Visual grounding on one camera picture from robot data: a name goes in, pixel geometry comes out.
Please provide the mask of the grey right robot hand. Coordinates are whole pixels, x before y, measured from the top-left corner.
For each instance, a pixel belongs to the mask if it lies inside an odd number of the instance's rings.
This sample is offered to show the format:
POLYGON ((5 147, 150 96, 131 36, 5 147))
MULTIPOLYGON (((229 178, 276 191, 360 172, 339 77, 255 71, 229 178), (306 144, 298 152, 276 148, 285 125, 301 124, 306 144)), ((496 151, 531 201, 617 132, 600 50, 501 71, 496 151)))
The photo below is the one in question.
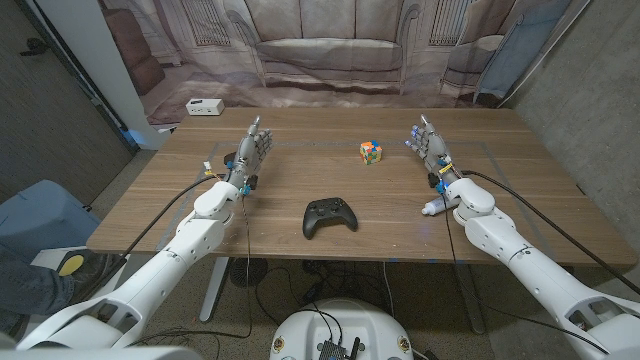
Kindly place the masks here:
POLYGON ((455 169, 451 152, 434 125, 425 114, 420 115, 420 121, 419 125, 412 126, 410 139, 405 145, 424 163, 430 186, 445 189, 460 179, 461 175, 455 169))

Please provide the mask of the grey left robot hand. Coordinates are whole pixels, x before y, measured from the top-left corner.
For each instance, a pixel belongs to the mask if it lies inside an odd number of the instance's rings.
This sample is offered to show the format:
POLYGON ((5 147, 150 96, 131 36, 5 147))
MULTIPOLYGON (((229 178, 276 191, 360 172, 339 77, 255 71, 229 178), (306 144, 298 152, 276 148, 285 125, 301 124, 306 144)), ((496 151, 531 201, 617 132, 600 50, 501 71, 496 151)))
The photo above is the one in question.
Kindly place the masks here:
POLYGON ((247 180, 257 175, 263 160, 273 147, 271 130, 260 130, 260 116, 249 126, 246 135, 241 139, 227 181, 240 188, 247 180))

